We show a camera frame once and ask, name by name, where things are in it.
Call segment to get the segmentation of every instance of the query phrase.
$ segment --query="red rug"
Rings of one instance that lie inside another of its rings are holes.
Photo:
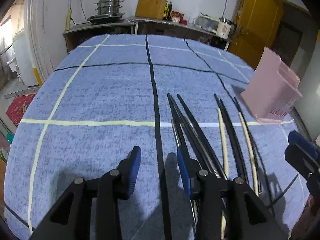
[[[26,112],[35,95],[36,94],[30,94],[26,96],[15,97],[8,110],[6,111],[7,116],[16,127],[18,127],[24,113]]]

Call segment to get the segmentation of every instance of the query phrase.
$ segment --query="wooden cutting board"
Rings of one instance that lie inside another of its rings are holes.
[[[139,0],[136,16],[162,19],[166,1],[167,0]]]

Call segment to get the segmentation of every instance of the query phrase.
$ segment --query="blue gripper pad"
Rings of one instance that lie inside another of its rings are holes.
[[[306,151],[312,158],[317,160],[318,158],[318,152],[316,148],[313,147],[313,145],[307,141],[302,135],[300,135],[297,131],[291,131],[288,135],[288,142],[289,144],[297,144],[299,145],[303,150]]]
[[[188,198],[191,198],[190,176],[180,148],[177,149],[177,160],[184,192],[187,194]]]
[[[131,152],[132,165],[128,176],[128,195],[132,195],[134,187],[136,185],[138,171],[141,162],[141,149],[139,146],[134,146]]]

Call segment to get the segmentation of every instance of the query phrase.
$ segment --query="pink plastic basket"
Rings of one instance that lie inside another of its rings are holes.
[[[241,97],[257,122],[279,124],[302,98],[299,77],[265,47],[260,62]]]

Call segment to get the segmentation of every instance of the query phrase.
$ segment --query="stainless steel pot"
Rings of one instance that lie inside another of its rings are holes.
[[[98,15],[107,14],[114,16],[119,12],[120,5],[124,0],[100,0],[98,3],[95,3],[97,6]]]

